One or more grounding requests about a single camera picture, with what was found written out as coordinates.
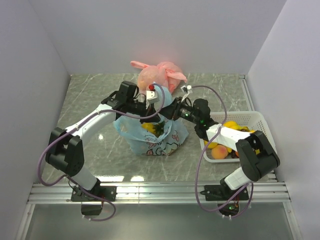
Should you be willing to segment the fake pineapple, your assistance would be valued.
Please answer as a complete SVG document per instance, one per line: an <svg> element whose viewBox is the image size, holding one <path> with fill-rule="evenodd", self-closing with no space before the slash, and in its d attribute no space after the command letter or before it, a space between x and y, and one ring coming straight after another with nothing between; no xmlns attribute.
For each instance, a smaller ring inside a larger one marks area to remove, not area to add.
<svg viewBox="0 0 320 240"><path fill-rule="evenodd" d="M158 138L164 133L165 122L159 122L152 126L152 133Z"/></svg>

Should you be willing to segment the blue plastic bag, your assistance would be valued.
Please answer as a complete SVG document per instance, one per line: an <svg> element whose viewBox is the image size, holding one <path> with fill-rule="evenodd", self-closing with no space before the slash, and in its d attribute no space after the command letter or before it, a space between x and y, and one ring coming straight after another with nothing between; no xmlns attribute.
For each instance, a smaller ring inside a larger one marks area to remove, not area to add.
<svg viewBox="0 0 320 240"><path fill-rule="evenodd" d="M143 123L140 123L140 119L126 115L114 121L113 126L129 144L133 153L145 156L170 155L185 142L189 133L181 120L170 120L162 115L159 116L160 123L165 122L164 133L159 137L142 128Z"/></svg>

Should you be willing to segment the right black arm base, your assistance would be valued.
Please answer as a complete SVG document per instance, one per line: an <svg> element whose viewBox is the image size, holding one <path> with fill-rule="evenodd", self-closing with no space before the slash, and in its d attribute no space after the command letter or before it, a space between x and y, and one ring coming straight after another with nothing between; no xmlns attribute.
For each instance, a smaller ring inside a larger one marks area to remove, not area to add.
<svg viewBox="0 0 320 240"><path fill-rule="evenodd" d="M204 190L200 192L201 195L205 197L207 202L222 202L218 204L217 207L220 207L224 204L231 196L233 196L236 191L239 190L230 190L227 186L222 185L205 185ZM219 210L219 213L222 216L234 217L240 213L240 201L249 200L249 193L247 187L241 190L237 196L235 196L226 206Z"/></svg>

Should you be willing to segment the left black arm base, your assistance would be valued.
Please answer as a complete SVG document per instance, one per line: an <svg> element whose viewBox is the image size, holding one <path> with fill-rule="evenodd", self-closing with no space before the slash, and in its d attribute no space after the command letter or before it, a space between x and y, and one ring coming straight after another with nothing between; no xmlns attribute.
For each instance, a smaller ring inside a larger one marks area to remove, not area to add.
<svg viewBox="0 0 320 240"><path fill-rule="evenodd" d="M87 218L99 216L104 208L105 203L109 204L113 211L111 215L104 219L95 219L96 222L111 219L116 214L116 200L117 187L116 186L95 186L91 190L85 190L80 186L72 188L70 201L72 203L81 203L81 214Z"/></svg>

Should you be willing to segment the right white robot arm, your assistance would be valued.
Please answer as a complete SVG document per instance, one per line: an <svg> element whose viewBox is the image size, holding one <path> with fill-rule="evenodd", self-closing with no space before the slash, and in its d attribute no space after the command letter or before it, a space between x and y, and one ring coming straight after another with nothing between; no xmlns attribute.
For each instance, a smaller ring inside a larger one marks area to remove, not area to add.
<svg viewBox="0 0 320 240"><path fill-rule="evenodd" d="M260 180L280 165L277 153L262 131L243 132L219 124L211 118L205 99L198 98L190 106L181 97L175 98L160 114L169 120L182 118L194 123L199 138L213 139L238 153L240 167L220 180L218 193L226 200L233 199L245 184Z"/></svg>

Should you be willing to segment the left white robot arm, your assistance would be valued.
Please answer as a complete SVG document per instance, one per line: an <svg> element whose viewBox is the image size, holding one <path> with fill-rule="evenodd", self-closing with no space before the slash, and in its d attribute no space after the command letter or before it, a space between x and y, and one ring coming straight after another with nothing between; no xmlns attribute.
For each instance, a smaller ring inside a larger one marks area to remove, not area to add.
<svg viewBox="0 0 320 240"><path fill-rule="evenodd" d="M137 100L138 86L123 81L118 90L102 100L84 119L65 129L55 128L51 132L43 159L73 181L85 198L89 201L97 200L102 196L103 189L100 180L84 166L84 146L100 129L121 116L144 122L160 121L159 112L154 108L154 103L165 101L165 98L159 97L156 91L160 88L159 84L152 83L145 92L144 101L140 102Z"/></svg>

